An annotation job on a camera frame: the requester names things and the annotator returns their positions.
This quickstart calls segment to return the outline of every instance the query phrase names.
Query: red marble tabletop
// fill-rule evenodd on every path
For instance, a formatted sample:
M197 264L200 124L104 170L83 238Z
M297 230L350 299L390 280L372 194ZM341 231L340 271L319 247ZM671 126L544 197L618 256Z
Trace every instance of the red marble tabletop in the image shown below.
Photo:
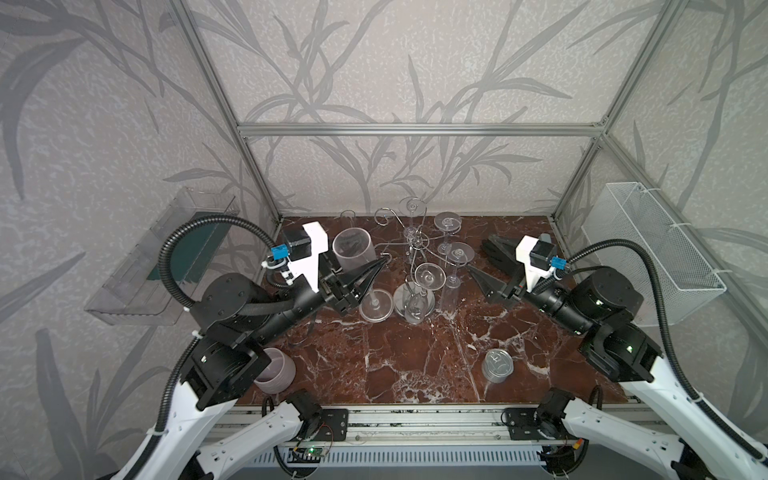
M349 219L294 217L283 227L318 220L333 238L350 226ZM432 217L425 232L437 237ZM381 227L372 217L356 219L375 243L402 241L396 220ZM503 273L488 262L481 242L492 233L521 237L551 233L546 217L464 217L454 241L463 241L477 253L472 264L504 281ZM433 240L436 248L440 240ZM374 288L390 293L406 274L404 247L388 247L394 260L376 278ZM275 342L276 348L296 363L296 379L278 395L307 389L323 404L339 403L539 403L551 386L586 399L595 384L604 387L606 402L626 402L621 387L597 373L578 352L581 340L559 329L544 314L526 304L512 310L485 302L466 269L460 270L462 290L454 319L433 313L413 326L393 313L381 323L369 323L356 311L341 317L329 307L320 311L311 336L309 320ZM482 360L489 349L506 349L515 371L499 384L485 379ZM263 393L252 387L238 405L260 405Z

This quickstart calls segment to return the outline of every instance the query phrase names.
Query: wire basket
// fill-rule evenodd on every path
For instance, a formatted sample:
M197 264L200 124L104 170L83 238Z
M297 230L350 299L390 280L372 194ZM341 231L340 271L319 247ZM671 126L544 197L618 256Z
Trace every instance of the wire basket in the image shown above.
M581 229L588 243L622 238L648 251L659 273L670 325L726 290L725 283L681 230L680 224L675 223L643 184L605 184ZM626 247L609 247L593 255L600 264L624 274L645 298L635 323L657 326L654 296L640 257Z

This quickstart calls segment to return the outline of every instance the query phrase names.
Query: patterned wallpaper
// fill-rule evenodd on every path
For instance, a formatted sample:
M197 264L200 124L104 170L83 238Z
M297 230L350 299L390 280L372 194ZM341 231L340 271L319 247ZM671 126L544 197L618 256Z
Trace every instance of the patterned wallpaper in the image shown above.
M691 2L611 132L763 306L767 9L768 2ZM624 180L596 184L605 162L598 157L580 192ZM594 202L586 197L577 195L583 204L574 202L561 218L570 235L578 235L580 212ZM741 428L767 440L768 352L735 312L718 299L671 330L694 385Z
M83 311L180 187L261 196L163 2L0 2L0 478L90 480L127 461L194 321ZM232 229L216 270L254 275Z
M239 122L591 123L607 110L663 2L189 4ZM311 214L370 214L414 192L433 211L550 213L545 206L554 206L585 144L251 142L280 208Z

